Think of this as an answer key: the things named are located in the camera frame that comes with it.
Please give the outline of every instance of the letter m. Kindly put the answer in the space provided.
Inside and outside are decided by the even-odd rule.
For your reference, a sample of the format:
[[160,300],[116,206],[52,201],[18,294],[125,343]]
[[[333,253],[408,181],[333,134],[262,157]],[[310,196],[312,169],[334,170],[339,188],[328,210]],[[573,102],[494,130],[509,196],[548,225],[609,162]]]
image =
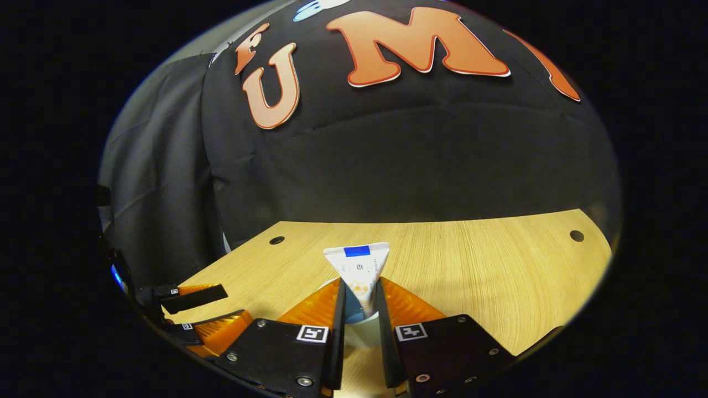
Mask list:
[[462,23],[460,16],[438,8],[416,7],[408,25],[369,11],[351,13],[327,24],[344,36],[354,61],[349,84],[354,87],[391,81],[401,67],[384,59],[382,45],[419,72],[433,68],[435,41],[447,51],[442,64],[460,74],[509,76],[509,68],[496,59]]

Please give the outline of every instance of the blue light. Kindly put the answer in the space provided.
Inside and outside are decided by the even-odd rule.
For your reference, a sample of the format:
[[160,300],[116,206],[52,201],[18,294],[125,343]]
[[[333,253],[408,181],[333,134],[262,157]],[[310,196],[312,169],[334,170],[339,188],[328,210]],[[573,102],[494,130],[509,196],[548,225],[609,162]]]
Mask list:
[[113,274],[113,278],[115,279],[115,282],[120,286],[120,289],[125,293],[125,283],[123,283],[123,279],[120,278],[120,275],[118,275],[118,271],[115,269],[115,265],[110,266],[110,272]]

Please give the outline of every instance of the blue label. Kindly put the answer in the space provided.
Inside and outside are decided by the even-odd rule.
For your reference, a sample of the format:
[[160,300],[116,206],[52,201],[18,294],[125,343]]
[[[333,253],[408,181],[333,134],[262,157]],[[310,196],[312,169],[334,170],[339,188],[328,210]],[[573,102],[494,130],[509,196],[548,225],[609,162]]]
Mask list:
[[357,246],[357,247],[345,247],[344,254],[347,257],[369,256],[371,254],[371,251],[369,250],[368,245],[367,246]]

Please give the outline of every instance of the gray fabric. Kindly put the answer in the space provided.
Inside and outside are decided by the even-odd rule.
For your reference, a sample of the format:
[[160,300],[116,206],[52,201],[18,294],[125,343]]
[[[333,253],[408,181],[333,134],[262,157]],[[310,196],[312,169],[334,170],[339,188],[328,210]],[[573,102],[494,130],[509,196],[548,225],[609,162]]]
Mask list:
[[98,183],[106,238],[137,289],[180,283],[223,255],[201,129],[211,56],[159,67],[133,93],[107,139]]

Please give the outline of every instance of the white tube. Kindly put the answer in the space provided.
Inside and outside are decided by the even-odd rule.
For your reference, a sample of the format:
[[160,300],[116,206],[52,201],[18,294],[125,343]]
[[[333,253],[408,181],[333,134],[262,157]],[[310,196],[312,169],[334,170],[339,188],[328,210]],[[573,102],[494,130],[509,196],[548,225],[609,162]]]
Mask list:
[[367,318],[376,312],[373,307],[374,287],[384,269],[389,250],[388,242],[324,249],[324,256],[354,292]]

